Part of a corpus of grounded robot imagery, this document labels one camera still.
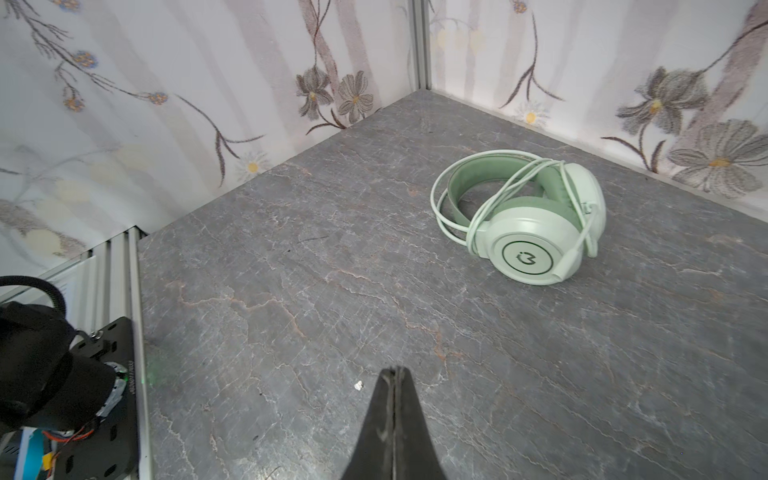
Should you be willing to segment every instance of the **gray marble tabletop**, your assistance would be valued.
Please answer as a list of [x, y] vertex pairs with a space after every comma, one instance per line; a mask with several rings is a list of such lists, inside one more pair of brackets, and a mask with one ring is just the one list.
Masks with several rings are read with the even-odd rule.
[[[570, 280], [516, 283], [438, 229], [435, 177], [496, 148], [600, 180], [600, 256]], [[768, 225], [432, 92], [140, 262], [157, 480], [339, 478], [394, 365], [451, 480], [768, 478]]]

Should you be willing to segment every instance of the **green headphones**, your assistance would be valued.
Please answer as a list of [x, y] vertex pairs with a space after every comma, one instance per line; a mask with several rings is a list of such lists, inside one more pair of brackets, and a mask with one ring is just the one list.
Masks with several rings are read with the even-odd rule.
[[[437, 186], [448, 174], [448, 187], [435, 203]], [[459, 199], [475, 185], [493, 180], [506, 183], [468, 219], [458, 208]], [[528, 182], [533, 182], [534, 196], [515, 197]], [[440, 213], [446, 198], [453, 220]], [[504, 275], [531, 285], [550, 285], [573, 275], [584, 246], [588, 256], [597, 256], [605, 229], [605, 199], [589, 170], [524, 151], [493, 150], [462, 158], [439, 175], [429, 201], [449, 239], [467, 246], [472, 255], [489, 258]], [[447, 227], [465, 232], [466, 240]]]

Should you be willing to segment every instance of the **wall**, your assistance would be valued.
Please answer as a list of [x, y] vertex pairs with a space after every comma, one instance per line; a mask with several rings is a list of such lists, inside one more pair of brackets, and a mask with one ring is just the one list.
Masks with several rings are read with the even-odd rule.
[[156, 230], [414, 89], [406, 0], [4, 2], [0, 274]]
[[429, 7], [435, 90], [768, 217], [768, 0]]

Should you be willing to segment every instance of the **coiled white cable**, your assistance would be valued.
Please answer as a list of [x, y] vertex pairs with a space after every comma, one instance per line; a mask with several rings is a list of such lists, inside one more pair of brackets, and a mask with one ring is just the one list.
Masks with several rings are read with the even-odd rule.
[[[514, 175], [509, 177], [509, 180], [507, 180], [506, 183], [495, 194], [493, 194], [490, 198], [488, 198], [483, 203], [483, 205], [480, 206], [478, 211], [475, 212], [475, 215], [472, 217], [472, 220], [469, 223], [469, 227], [464, 227], [446, 218], [440, 212], [440, 210], [442, 208], [443, 201], [445, 201], [445, 197], [448, 195], [448, 189], [446, 188], [445, 190], [443, 190], [439, 200], [436, 203], [435, 191], [437, 190], [437, 186], [440, 184], [442, 179], [445, 178], [446, 175], [452, 173], [458, 167], [461, 167], [463, 164], [473, 161], [478, 157], [485, 157], [490, 154], [515, 155], [517, 157], [523, 157], [525, 160], [529, 160], [530, 163], [525, 165], [523, 168], [515, 172]], [[588, 255], [590, 257], [596, 257], [598, 254], [598, 243], [592, 239], [589, 233], [589, 227], [593, 219], [591, 218], [590, 221], [587, 222], [587, 219], [584, 216], [584, 212], [582, 211], [582, 207], [576, 200], [576, 196], [574, 195], [574, 192], [571, 189], [571, 182], [568, 181], [568, 176], [565, 171], [565, 162], [552, 160], [551, 158], [542, 158], [542, 157], [539, 157], [538, 155], [530, 154], [524, 151], [518, 151], [518, 150], [485, 151], [485, 152], [473, 154], [468, 157], [462, 158], [461, 160], [456, 161], [450, 167], [446, 168], [437, 177], [437, 180], [435, 180], [435, 183], [432, 185], [432, 191], [429, 194], [429, 203], [432, 206], [432, 212], [435, 214], [438, 227], [440, 227], [440, 230], [442, 230], [442, 232], [450, 240], [453, 240], [459, 245], [463, 245], [467, 247], [467, 250], [469, 251], [470, 254], [477, 256], [478, 251], [477, 251], [477, 245], [476, 245], [476, 237], [477, 237], [478, 229], [482, 224], [482, 222], [485, 221], [488, 215], [498, 205], [502, 204], [503, 202], [515, 196], [517, 192], [519, 192], [520, 189], [522, 189], [529, 181], [533, 180], [533, 178], [536, 175], [538, 175], [540, 171], [544, 170], [546, 167], [555, 166], [555, 165], [558, 165], [560, 167], [559, 168], [560, 175], [563, 178], [563, 184], [565, 185], [565, 190], [568, 192], [568, 197], [571, 199], [571, 202], [574, 205], [576, 214], [578, 215], [579, 223], [581, 224], [581, 235], [579, 236], [579, 241], [577, 242], [577, 245], [580, 245], [582, 242], [585, 242], [587, 245]], [[597, 213], [597, 212], [594, 212], [594, 208], [593, 208], [591, 209], [590, 213]], [[451, 233], [446, 227], [446, 225], [455, 230], [466, 233], [467, 234], [466, 240], [463, 240], [457, 237], [456, 235], [454, 235], [453, 233]]]

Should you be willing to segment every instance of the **yellow tag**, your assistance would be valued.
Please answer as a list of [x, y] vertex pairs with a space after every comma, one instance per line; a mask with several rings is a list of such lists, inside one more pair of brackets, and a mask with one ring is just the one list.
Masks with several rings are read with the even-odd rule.
[[53, 462], [53, 452], [43, 455], [43, 470], [50, 470]]

